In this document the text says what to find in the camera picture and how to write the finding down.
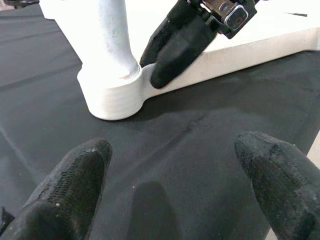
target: white 3d-printed object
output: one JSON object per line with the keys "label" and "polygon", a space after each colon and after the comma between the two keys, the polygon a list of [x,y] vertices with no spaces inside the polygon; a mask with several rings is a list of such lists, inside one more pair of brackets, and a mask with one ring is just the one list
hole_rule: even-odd
{"label": "white 3d-printed object", "polygon": [[82,61],[77,78],[89,111],[100,119],[120,120],[138,112],[148,98],[301,51],[320,50],[320,18],[284,13],[294,0],[285,2],[284,9],[262,2],[237,36],[228,40],[219,35],[160,90],[149,82],[153,65],[141,68],[137,60],[176,0],[154,1],[156,7],[152,0],[40,0],[40,6]]}

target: black fabric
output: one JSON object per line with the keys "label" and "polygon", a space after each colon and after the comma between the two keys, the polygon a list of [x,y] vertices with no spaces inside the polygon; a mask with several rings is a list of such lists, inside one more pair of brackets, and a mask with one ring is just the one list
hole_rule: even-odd
{"label": "black fabric", "polygon": [[234,141],[260,131],[307,153],[320,126],[319,65],[320,53],[298,53],[102,121],[56,23],[37,5],[0,12],[0,206],[16,215],[70,149],[105,137],[113,157],[91,239],[263,239]]}

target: white base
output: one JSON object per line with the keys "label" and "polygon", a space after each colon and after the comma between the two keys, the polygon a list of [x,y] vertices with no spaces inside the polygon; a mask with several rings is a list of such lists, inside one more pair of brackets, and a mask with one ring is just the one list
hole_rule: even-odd
{"label": "white base", "polygon": [[54,0],[41,0],[39,2],[43,16],[48,20],[55,19],[55,2]]}
{"label": "white base", "polygon": [[[156,11],[159,9],[151,8],[149,1],[127,1],[129,36],[132,52],[137,60],[140,59],[152,32],[176,2],[164,0],[162,6],[165,7],[161,14],[158,14]],[[258,14],[236,37],[228,40],[224,36],[218,36],[193,65],[163,89],[154,89],[149,83],[153,65],[144,67],[129,78],[114,80],[107,74],[94,79],[95,73],[85,71],[82,67],[78,80],[90,112],[104,120],[124,119],[138,112],[148,98],[301,51],[320,50],[318,18],[277,12],[263,4],[258,6]],[[54,17],[54,11],[48,13],[46,7],[41,5],[45,17]],[[150,21],[143,20],[152,15],[154,18],[150,18]],[[63,22],[59,16],[54,18],[61,27]]]}

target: textured fingertip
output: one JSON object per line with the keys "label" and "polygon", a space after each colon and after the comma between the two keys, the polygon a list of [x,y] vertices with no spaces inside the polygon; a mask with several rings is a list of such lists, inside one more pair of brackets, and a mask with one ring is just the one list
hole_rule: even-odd
{"label": "textured fingertip", "polygon": [[97,151],[104,161],[104,166],[108,167],[112,158],[113,150],[110,143],[105,138],[94,138],[87,142],[88,146]]}
{"label": "textured fingertip", "polygon": [[150,78],[150,83],[155,89],[161,89],[166,86],[170,81],[161,77],[162,70],[158,67],[159,63],[155,65],[154,71]]}
{"label": "textured fingertip", "polygon": [[258,131],[241,133],[234,143],[235,154],[248,175],[252,160],[258,156],[269,156],[271,149],[280,140]]}

